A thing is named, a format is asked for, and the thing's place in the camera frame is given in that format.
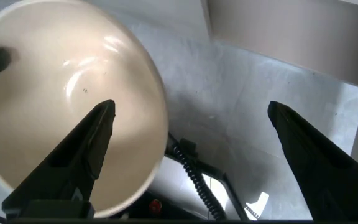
ceramic bowl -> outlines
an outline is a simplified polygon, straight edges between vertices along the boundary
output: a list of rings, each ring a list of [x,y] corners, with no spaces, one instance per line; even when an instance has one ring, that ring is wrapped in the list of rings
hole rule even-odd
[[[139,41],[81,1],[21,1],[0,12],[0,184],[10,192],[99,102],[113,99],[113,134],[91,202],[112,215],[147,189],[168,118],[161,78]]]

black coiled cord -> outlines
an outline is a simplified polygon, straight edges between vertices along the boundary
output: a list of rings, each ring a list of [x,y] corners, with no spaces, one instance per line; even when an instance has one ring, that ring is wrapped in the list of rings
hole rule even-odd
[[[173,153],[182,163],[187,175],[191,181],[193,181],[200,199],[204,202],[214,219],[225,220],[226,214],[221,204],[218,202],[211,189],[209,189],[209,187],[206,185],[203,176],[200,172],[198,172],[193,161],[181,150],[178,142],[176,142],[173,146]]]

bowl rim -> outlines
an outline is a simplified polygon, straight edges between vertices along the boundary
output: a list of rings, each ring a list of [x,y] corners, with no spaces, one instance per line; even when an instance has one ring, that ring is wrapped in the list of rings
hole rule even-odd
[[[124,27],[119,21],[115,20],[115,18],[111,17],[110,15],[107,15],[103,10],[101,10],[100,8],[81,1],[81,0],[21,0],[18,2],[14,2],[10,5],[8,5],[7,7],[5,7],[4,9],[0,10],[0,19],[2,19],[4,16],[8,15],[10,12],[20,8],[20,7],[24,7],[30,4],[37,4],[37,3],[41,3],[41,2],[60,2],[60,3],[69,3],[69,4],[81,4],[84,5],[86,7],[92,8],[94,10],[97,10],[99,13],[101,13],[103,16],[108,16],[109,20],[113,20],[114,22],[118,22],[119,24],[119,28],[122,29],[123,33],[125,33],[125,35],[130,38],[134,44],[137,47],[140,47],[140,52],[144,55],[147,56],[146,60],[148,60],[149,62],[152,62],[152,59],[149,55],[149,53],[144,49],[144,46],[139,42],[139,40],[137,40],[137,38],[135,37],[134,34],[132,34],[129,30],[126,29],[126,27]],[[159,76],[159,72],[157,70],[157,68],[155,68],[155,65],[153,64],[153,72],[155,72],[158,75],[158,79],[159,82],[162,84],[162,79]],[[135,202],[138,198],[140,198],[140,196],[142,196],[142,194],[148,189],[148,187],[150,186],[150,184],[152,183],[152,181],[154,180],[154,177],[157,175],[157,172],[160,168],[160,164],[162,161],[162,157],[159,161],[157,161],[151,171],[151,173],[149,174],[149,176],[146,178],[146,180],[144,181],[144,183],[137,189],[137,191],[135,191],[130,197],[128,197],[125,201],[104,209],[104,210],[100,210],[97,211],[94,215],[95,218],[106,218],[109,217],[111,215],[117,214],[120,211],[124,210],[125,208],[127,208],[128,206],[130,206],[133,202]],[[13,191],[13,188],[5,181],[5,179],[0,175],[0,186],[2,187],[3,191],[5,191],[7,194],[10,194]]]

gray floor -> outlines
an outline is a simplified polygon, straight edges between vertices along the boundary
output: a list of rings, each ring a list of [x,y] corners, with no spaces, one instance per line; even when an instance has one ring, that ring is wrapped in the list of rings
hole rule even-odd
[[[261,218],[310,219],[267,106],[273,100],[291,106],[350,154],[358,87],[219,42],[201,44],[123,15],[119,20],[160,71],[172,133],[197,142],[201,159],[229,174],[242,203],[269,194]]]

white bowl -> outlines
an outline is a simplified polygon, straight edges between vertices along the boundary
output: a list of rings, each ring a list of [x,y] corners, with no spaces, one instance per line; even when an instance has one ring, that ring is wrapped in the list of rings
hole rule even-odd
[[[81,1],[22,1],[0,12],[0,183],[10,192],[99,102],[113,134],[91,202],[97,217],[130,205],[163,157],[168,118],[153,61],[118,21]]]

